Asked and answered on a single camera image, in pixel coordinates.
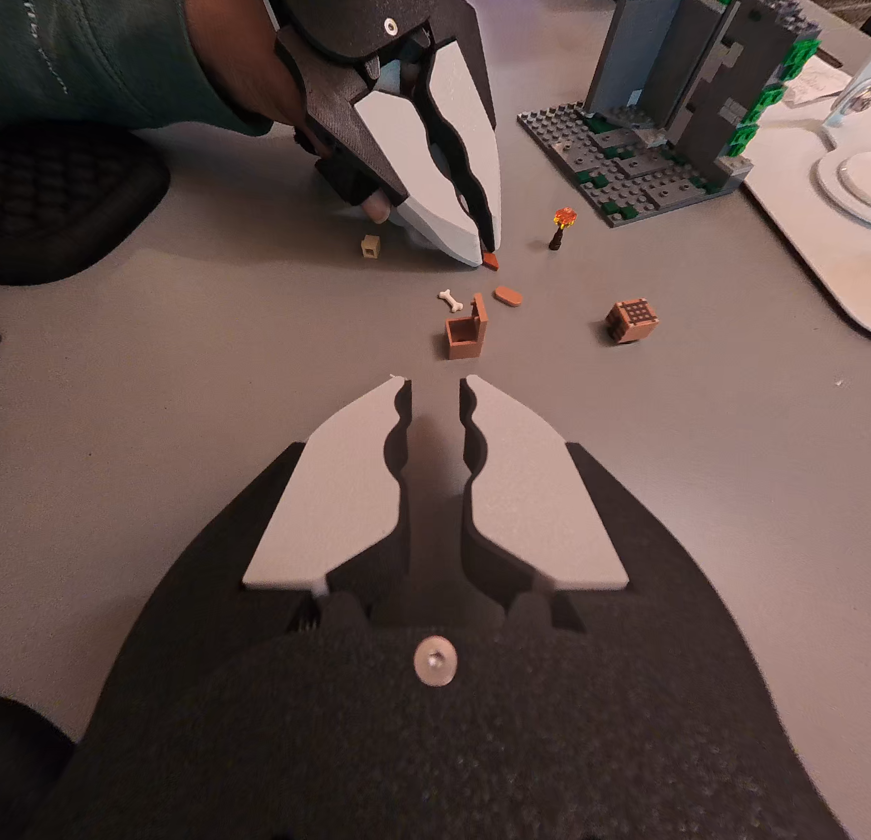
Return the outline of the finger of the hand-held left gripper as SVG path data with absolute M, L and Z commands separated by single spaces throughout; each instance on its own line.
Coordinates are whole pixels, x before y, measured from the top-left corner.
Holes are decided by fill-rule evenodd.
M 495 127 L 458 41 L 436 48 L 416 84 L 416 107 L 440 171 L 483 251 L 497 251 L 502 192 Z
M 372 91 L 355 104 L 406 195 L 399 216 L 430 244 L 473 268 L 483 262 L 477 226 L 463 210 L 452 181 L 437 167 L 423 120 L 399 95 Z

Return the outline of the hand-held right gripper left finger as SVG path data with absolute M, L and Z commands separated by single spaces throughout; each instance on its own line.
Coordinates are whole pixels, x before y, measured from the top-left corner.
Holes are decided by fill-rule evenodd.
M 392 376 L 304 444 L 243 576 L 250 590 L 348 592 L 369 611 L 408 572 L 411 382 Z

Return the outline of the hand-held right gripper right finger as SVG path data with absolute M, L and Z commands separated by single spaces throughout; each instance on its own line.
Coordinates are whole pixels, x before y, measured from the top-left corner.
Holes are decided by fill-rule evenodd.
M 562 435 L 478 375 L 460 381 L 461 559 L 510 610 L 520 595 L 621 592 L 629 576 Z

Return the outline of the brown toy chest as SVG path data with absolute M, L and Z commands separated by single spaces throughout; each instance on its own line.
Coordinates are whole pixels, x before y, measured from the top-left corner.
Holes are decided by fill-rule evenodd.
M 488 320 L 478 316 L 446 319 L 449 359 L 479 357 L 482 353 L 487 325 Z

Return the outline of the person's left forearm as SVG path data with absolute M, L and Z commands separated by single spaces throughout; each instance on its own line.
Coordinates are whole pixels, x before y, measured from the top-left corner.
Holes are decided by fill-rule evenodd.
M 1 0 L 1 121 L 201 122 L 252 137 L 273 125 L 212 85 L 184 0 Z

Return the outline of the grey desk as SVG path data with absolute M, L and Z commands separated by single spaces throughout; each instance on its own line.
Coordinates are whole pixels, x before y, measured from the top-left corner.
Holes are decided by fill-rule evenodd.
M 382 617 L 494 628 L 460 564 L 460 378 L 581 443 L 691 552 L 847 831 L 869 838 L 869 338 L 746 190 L 609 229 L 517 124 L 583 97 L 610 0 L 469 0 L 502 166 L 500 270 L 343 210 L 289 131 L 145 137 L 171 188 L 110 256 L 2 290 L 2 693 L 82 736 L 147 598 L 287 446 L 412 380 L 411 562 Z M 577 212 L 560 250 L 553 215 Z M 505 285 L 524 301 L 495 300 Z M 463 303 L 451 313 L 438 298 Z M 445 322 L 489 317 L 449 359 Z M 646 298 L 647 338 L 604 319 Z

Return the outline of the person's left hand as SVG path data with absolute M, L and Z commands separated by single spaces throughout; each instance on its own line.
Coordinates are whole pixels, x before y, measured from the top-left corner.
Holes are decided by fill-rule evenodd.
M 184 0 L 188 36 L 212 85 L 246 116 L 292 126 L 324 158 L 294 78 L 275 51 L 265 0 Z

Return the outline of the tan toy brick cube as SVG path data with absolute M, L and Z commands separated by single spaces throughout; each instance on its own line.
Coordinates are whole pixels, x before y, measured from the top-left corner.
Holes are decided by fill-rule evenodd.
M 659 324 L 659 315 L 646 298 L 616 302 L 604 319 L 605 331 L 615 345 L 643 340 Z

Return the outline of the grey toy brick building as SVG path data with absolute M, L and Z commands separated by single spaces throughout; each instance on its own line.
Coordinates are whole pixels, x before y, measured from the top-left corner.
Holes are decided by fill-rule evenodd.
M 584 100 L 517 121 L 612 228 L 734 192 L 820 47 L 799 0 L 617 0 Z

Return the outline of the white book stand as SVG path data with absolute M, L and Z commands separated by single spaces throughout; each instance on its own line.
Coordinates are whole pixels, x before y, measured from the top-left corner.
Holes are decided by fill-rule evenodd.
M 760 117 L 746 186 L 855 325 L 870 331 L 870 63 L 833 98 L 800 80 Z

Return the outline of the small white paper sheet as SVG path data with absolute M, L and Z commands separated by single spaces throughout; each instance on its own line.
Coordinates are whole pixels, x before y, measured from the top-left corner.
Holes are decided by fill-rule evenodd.
M 788 83 L 783 102 L 789 107 L 837 97 L 850 84 L 852 77 L 814 55 L 802 68 L 800 74 Z

